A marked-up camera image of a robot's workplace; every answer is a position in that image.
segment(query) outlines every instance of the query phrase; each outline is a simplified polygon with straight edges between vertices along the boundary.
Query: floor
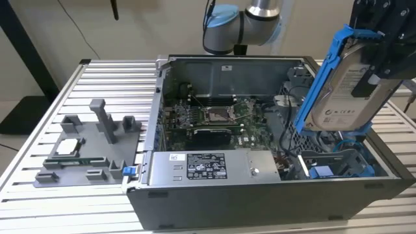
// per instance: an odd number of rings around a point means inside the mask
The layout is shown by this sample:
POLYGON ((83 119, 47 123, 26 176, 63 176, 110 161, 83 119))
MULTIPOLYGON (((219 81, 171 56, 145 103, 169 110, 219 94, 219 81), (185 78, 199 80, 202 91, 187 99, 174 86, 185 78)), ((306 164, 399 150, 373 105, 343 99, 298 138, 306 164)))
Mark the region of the floor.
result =
MULTIPOLYGON (((5 118, 6 114, 10 112, 18 101, 0 101, 0 121, 5 118)), ((0 143, 14 149, 19 149, 27 136, 11 136, 0 134, 0 143)), ((0 175, 2 174, 7 164, 10 163, 15 151, 9 150, 0 146, 0 175)))

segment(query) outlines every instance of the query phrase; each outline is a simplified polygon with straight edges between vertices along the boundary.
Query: power supply label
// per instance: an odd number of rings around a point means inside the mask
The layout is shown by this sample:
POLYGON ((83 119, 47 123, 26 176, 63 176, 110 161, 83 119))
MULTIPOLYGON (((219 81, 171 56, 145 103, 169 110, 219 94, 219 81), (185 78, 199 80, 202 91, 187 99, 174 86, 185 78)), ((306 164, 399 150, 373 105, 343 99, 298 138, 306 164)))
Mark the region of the power supply label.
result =
POLYGON ((187 179, 226 179, 223 154, 186 154, 187 179))

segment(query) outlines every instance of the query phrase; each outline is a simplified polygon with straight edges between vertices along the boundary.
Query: blue plastic bracket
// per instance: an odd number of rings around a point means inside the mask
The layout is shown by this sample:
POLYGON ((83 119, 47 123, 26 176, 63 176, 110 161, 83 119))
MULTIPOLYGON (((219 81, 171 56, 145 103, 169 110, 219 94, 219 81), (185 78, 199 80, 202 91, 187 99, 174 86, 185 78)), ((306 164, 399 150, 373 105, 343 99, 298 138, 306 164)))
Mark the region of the blue plastic bracket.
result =
MULTIPOLYGON (((311 131, 303 129, 305 125, 305 119, 306 116, 310 112, 310 109, 313 108, 314 101, 318 96, 318 92, 321 88, 323 87, 323 84, 326 82, 329 73, 335 67, 338 66, 339 63, 339 52, 343 49, 345 41, 349 37, 359 38, 359 39, 379 39, 382 36, 377 33, 374 33, 370 30, 366 29, 353 29, 350 28, 346 24, 343 25, 343 28, 335 32, 333 39, 331 39, 331 44, 329 47, 329 51, 325 57, 325 60, 322 62, 322 65, 318 69, 318 72, 315 74, 311 87, 309 89, 309 92, 306 94, 305 101, 299 107, 299 110, 295 115, 294 119, 294 127, 295 131, 301 135, 310 135, 311 131)), ((345 132, 345 134, 353 136, 353 135, 362 135, 370 128, 370 121, 358 129, 353 131, 345 132)))

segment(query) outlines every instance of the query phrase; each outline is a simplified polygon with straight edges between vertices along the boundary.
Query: white wall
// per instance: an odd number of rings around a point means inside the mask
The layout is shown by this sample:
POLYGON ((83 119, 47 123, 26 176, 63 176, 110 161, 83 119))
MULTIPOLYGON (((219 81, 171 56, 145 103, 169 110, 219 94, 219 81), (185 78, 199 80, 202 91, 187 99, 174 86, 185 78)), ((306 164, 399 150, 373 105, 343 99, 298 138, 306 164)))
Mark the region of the white wall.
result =
POLYGON ((271 54, 323 59, 334 32, 349 23, 351 4, 353 0, 283 0, 282 9, 291 5, 291 12, 271 54))
MULTIPOLYGON (((347 22, 351 0, 285 1, 291 1, 293 6, 274 54, 278 49, 279 55, 322 58, 334 31, 347 22)), ((107 0, 61 2, 101 59, 154 59, 158 54, 203 52, 205 0, 118 0, 118 21, 113 19, 107 0)), ((237 4, 239 9, 247 2, 217 1, 218 4, 237 4)), ((95 56, 55 0, 10 0, 10 4, 61 87, 78 61, 95 56)), ((250 55, 267 55, 269 52, 270 46, 249 46, 250 55)))
MULTIPOLYGON (((205 0, 117 0, 119 20, 107 0, 61 0, 101 59, 154 59, 158 54, 201 54, 205 0)), ((219 0, 237 4, 246 0, 219 0)), ((45 65, 61 86, 81 59, 95 56, 55 0, 10 4, 45 65)), ((267 55, 269 46, 247 53, 267 55)))
POLYGON ((39 88, 0 28, 0 101, 41 95, 39 88))

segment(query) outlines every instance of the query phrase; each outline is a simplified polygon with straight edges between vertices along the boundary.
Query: motherboard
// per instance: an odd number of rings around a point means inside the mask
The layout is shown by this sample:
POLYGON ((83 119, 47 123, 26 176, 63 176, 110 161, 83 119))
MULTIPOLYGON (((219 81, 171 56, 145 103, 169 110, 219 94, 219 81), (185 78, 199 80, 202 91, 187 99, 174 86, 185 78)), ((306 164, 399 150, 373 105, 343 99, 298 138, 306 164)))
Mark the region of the motherboard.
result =
POLYGON ((178 100, 163 108, 163 126, 169 151, 277 148, 254 98, 178 100))

